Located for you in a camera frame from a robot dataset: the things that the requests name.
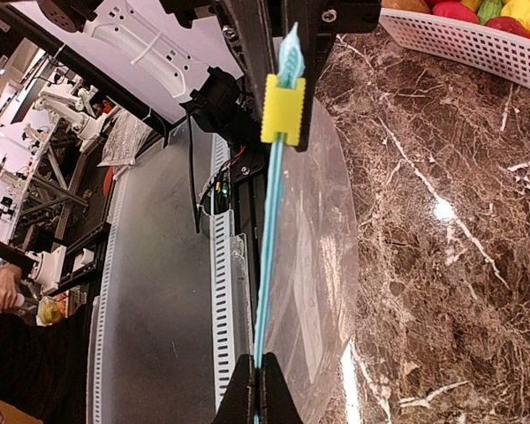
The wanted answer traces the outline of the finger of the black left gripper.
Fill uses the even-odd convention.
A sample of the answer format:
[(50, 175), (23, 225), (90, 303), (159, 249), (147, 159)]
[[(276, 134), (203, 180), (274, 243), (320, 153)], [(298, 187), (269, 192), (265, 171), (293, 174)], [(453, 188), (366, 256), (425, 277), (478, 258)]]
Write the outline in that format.
[(301, 52), (305, 61), (303, 78), (306, 92), (302, 112), (299, 144), (296, 150), (308, 148), (315, 86), (338, 34), (368, 34), (376, 30), (382, 3), (378, 0), (292, 1), (291, 23), (298, 25)]
[(274, 71), (269, 6), (262, 0), (214, 1), (223, 38), (247, 76), (257, 110), (263, 109), (266, 79)]

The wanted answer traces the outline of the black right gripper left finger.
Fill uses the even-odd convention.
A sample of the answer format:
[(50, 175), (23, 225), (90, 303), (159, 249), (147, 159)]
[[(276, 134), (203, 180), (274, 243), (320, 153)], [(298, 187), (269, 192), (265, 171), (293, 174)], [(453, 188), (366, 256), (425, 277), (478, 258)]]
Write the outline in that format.
[(249, 354), (238, 357), (213, 424), (250, 424), (256, 415), (256, 371)]

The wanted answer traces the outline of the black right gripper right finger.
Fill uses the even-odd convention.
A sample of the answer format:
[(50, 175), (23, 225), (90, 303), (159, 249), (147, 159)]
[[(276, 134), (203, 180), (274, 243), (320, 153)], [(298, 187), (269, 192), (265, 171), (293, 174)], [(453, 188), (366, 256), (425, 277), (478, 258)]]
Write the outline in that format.
[(258, 422), (302, 424), (278, 359), (273, 352), (263, 356), (258, 370)]

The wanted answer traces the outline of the clear zip bag blue zipper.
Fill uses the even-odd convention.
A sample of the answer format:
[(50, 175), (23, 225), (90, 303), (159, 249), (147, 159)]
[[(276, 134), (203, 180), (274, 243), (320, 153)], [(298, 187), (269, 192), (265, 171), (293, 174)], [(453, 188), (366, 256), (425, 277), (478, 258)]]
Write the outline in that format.
[(314, 99), (308, 148), (269, 148), (254, 367), (273, 352), (303, 423), (327, 406), (352, 334), (357, 220), (342, 148)]

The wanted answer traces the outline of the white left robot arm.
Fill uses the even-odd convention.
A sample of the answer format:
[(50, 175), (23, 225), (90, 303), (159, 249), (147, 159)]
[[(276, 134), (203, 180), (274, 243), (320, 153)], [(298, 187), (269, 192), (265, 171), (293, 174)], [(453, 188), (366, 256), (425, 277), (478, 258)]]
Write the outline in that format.
[[(283, 135), (308, 147), (315, 84), (337, 34), (376, 30), (379, 1), (210, 1), (223, 38), (249, 80), (261, 113), (261, 139)], [(40, 1), (42, 14), (67, 33), (83, 33), (127, 53), (184, 108), (201, 110), (214, 133), (240, 137), (234, 116), (202, 89), (209, 64), (174, 42), (126, 1)]]

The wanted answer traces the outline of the yellow zipper slider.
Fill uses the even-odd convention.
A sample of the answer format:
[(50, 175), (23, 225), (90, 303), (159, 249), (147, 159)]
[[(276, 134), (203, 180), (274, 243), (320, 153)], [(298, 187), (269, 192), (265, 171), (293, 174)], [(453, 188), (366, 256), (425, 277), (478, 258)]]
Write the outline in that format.
[(280, 86), (280, 79), (269, 74), (265, 84), (261, 121), (261, 142), (273, 143), (277, 135), (285, 135), (285, 143), (299, 145), (304, 109), (306, 80), (296, 79), (295, 88)]

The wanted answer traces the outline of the pink red toy fruit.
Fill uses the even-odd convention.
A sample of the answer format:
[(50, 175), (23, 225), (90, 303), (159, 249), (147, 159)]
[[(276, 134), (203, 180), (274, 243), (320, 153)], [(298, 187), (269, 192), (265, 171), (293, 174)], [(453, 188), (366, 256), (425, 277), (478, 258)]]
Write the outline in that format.
[(456, 1), (438, 3), (432, 8), (432, 13), (442, 18), (455, 19), (472, 24), (479, 23), (479, 18), (473, 10)]

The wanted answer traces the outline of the white plastic mesh basket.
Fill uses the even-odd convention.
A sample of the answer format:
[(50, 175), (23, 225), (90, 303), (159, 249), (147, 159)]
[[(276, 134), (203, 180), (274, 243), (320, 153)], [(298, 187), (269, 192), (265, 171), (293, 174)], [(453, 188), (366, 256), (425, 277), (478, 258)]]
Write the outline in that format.
[(379, 23), (405, 49), (466, 64), (530, 89), (530, 39), (465, 21), (385, 8)]

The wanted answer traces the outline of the yellow toy lemon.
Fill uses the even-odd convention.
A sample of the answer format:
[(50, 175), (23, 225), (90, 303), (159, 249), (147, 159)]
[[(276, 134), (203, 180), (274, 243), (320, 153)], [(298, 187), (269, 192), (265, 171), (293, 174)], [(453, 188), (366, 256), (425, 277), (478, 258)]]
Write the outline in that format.
[(530, 33), (530, 0), (506, 1), (501, 15), (517, 20)]

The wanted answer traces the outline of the person hand in background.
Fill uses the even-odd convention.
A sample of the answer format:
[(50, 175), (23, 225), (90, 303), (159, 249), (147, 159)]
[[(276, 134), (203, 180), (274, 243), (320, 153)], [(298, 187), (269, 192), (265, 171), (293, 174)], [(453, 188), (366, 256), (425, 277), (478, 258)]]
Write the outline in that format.
[(18, 266), (10, 263), (0, 266), (0, 313), (16, 306), (21, 277), (22, 269)]

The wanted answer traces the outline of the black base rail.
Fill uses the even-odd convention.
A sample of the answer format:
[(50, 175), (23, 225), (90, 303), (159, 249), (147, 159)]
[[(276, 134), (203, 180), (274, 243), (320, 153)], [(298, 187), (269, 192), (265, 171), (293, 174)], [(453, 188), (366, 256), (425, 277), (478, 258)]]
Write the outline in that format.
[(259, 145), (245, 148), (231, 168), (231, 206), (235, 217), (235, 233), (246, 242), (251, 342), (254, 340), (258, 291), (261, 285), (261, 239), (268, 165), (269, 148)]

